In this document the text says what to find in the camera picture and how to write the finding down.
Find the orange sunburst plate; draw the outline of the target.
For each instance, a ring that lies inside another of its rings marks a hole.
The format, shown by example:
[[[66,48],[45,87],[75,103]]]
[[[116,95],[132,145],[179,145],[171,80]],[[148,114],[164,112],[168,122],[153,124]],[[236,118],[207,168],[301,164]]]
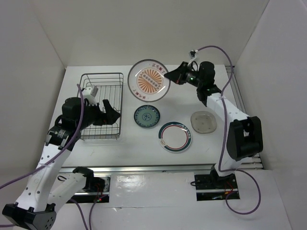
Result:
[[[166,96],[171,82],[164,75],[168,69],[154,59],[134,64],[128,73],[128,88],[134,97],[144,102],[156,102]]]

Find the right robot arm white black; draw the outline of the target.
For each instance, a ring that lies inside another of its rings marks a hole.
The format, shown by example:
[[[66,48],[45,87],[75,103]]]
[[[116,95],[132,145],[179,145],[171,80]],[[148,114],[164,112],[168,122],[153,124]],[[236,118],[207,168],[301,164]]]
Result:
[[[260,119],[240,111],[224,97],[215,84],[215,69],[211,62],[202,62],[198,70],[182,62],[177,69],[164,74],[164,77],[178,85],[189,83],[195,86],[199,101],[223,120],[222,152],[219,161],[211,168],[209,177],[211,186],[223,187],[246,159],[262,152]]]

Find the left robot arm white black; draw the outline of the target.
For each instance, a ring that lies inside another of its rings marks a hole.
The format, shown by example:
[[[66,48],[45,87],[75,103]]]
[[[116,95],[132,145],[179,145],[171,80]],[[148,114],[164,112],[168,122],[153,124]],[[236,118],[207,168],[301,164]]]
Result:
[[[27,230],[49,230],[62,206],[80,190],[102,194],[104,179],[94,176],[93,170],[77,167],[72,175],[55,190],[53,183],[81,131],[90,125],[112,125],[120,113],[109,101],[103,100],[104,110],[89,99],[71,97],[62,106],[62,114],[48,131],[39,164],[29,176],[22,194],[13,204],[6,204],[2,214],[15,226]]]

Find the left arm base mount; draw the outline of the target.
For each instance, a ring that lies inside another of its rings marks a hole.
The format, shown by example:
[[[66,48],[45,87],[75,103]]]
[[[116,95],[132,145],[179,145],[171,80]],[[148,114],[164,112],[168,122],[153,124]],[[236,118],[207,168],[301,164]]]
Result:
[[[79,190],[72,197],[78,203],[108,203],[111,178],[109,176],[95,177],[85,189]]]

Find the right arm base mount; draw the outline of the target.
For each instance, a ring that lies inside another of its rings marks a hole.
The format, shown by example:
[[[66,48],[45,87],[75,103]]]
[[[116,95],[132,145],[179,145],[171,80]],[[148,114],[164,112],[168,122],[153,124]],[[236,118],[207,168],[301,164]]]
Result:
[[[227,176],[222,181],[213,182],[209,174],[194,175],[194,181],[190,185],[196,189],[197,201],[215,201],[228,199],[240,199],[238,185],[234,174]]]

